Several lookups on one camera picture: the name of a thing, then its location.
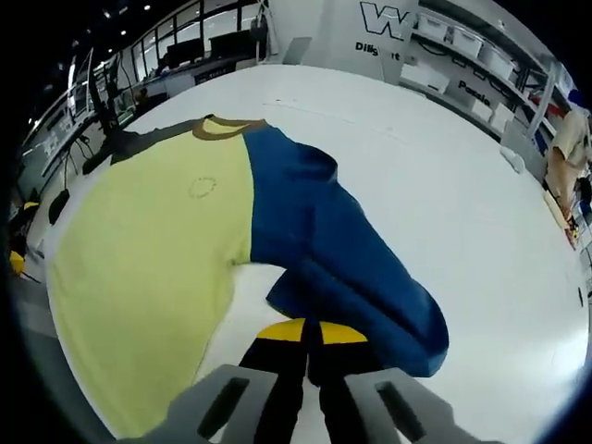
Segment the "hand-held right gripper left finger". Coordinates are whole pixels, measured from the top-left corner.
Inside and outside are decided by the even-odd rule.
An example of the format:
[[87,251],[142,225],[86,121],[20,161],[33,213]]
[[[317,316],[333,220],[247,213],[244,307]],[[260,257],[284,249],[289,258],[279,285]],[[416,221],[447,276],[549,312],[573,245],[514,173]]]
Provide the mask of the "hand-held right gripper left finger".
[[224,364],[170,405],[170,443],[288,443],[302,407],[302,318],[265,327],[237,365]]

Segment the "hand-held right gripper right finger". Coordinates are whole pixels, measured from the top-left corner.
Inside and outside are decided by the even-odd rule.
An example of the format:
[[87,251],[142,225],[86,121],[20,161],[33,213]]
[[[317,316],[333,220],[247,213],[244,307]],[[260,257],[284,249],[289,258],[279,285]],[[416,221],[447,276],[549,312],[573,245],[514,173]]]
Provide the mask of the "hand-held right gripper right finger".
[[307,323],[308,378],[319,389],[332,443],[400,443],[400,432],[425,430],[394,387],[366,336],[326,321]]

